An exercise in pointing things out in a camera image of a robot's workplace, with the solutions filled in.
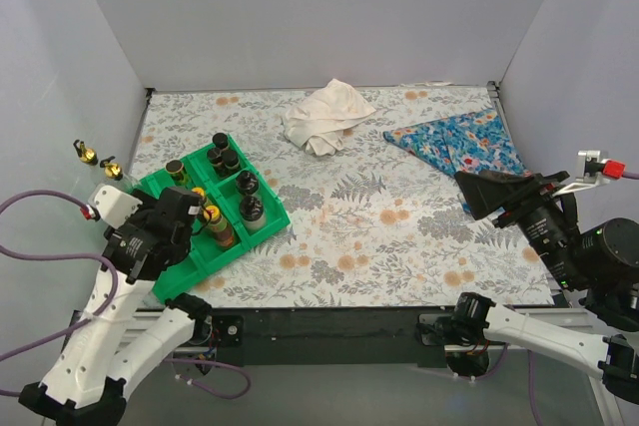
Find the black-lid seasoning shaker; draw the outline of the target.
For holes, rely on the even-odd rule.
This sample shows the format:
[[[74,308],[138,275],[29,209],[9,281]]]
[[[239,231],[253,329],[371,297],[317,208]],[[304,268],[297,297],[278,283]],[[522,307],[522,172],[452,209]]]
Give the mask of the black-lid seasoning shaker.
[[[220,179],[223,179],[228,175],[228,171],[223,159],[223,152],[219,148],[213,147],[208,149],[207,160]]]

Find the clear gold-spout oil bottle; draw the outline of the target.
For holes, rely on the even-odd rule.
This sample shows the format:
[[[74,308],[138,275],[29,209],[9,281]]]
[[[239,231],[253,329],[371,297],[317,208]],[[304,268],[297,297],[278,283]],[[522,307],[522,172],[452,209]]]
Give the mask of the clear gold-spout oil bottle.
[[[102,160],[99,166],[104,172],[107,183],[124,193],[129,194],[140,185],[135,177],[127,174],[123,167],[115,161],[114,156]]]

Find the black-cap white powder bottle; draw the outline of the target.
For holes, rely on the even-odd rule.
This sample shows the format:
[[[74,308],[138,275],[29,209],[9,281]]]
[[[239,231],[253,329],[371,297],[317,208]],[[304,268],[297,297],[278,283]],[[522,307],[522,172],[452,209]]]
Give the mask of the black-cap white powder bottle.
[[[255,196],[245,196],[239,204],[242,222],[249,232],[262,229],[267,223],[267,214],[263,202]]]

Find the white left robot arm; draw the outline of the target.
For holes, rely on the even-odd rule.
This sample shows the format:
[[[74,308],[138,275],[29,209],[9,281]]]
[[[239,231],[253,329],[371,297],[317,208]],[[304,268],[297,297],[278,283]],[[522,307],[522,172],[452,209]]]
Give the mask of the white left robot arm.
[[[19,403],[58,425],[116,425],[135,389],[173,350],[205,344],[213,310],[181,293],[126,347],[124,333],[160,275],[183,261],[201,209],[197,194],[180,187],[156,199],[100,186],[91,202],[110,227],[91,297],[59,359],[38,382],[19,393]]]

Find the dark round-cap bottle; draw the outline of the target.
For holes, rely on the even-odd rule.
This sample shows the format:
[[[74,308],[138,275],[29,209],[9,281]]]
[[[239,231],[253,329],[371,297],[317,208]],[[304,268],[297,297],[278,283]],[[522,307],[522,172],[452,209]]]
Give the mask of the dark round-cap bottle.
[[[212,135],[212,143],[221,152],[228,151],[231,148],[228,135],[222,132]]]

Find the small black-cap spice jar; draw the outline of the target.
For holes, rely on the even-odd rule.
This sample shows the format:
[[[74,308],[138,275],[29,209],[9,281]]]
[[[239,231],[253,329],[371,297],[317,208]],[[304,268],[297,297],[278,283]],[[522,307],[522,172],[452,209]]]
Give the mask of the small black-cap spice jar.
[[[243,197],[256,196],[260,190],[260,181],[253,172],[242,170],[236,176],[236,189]]]

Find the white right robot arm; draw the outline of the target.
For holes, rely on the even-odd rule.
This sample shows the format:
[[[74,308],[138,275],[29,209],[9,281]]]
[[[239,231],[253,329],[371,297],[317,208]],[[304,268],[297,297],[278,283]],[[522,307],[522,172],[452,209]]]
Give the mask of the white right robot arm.
[[[617,217],[586,232],[578,227],[575,195],[607,184],[602,172],[569,185],[566,172],[518,177],[458,172],[472,216],[497,215],[516,225],[563,290],[583,291],[582,306],[613,336],[577,332],[518,313],[478,293],[462,294],[450,317],[463,343],[490,340],[524,347],[599,380],[614,396],[638,400],[638,224]]]

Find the red chili sauce bottle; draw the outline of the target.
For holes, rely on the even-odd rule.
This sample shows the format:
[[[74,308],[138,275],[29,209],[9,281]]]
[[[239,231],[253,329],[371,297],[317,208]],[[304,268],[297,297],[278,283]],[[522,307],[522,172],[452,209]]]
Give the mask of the red chili sauce bottle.
[[[236,242],[235,233],[220,209],[214,205],[203,210],[205,229],[221,249],[230,249]]]
[[[201,205],[203,208],[209,206],[211,204],[211,201],[206,193],[206,191],[203,188],[200,187],[195,187],[192,188],[192,192],[197,194],[200,197],[200,201],[201,201]]]

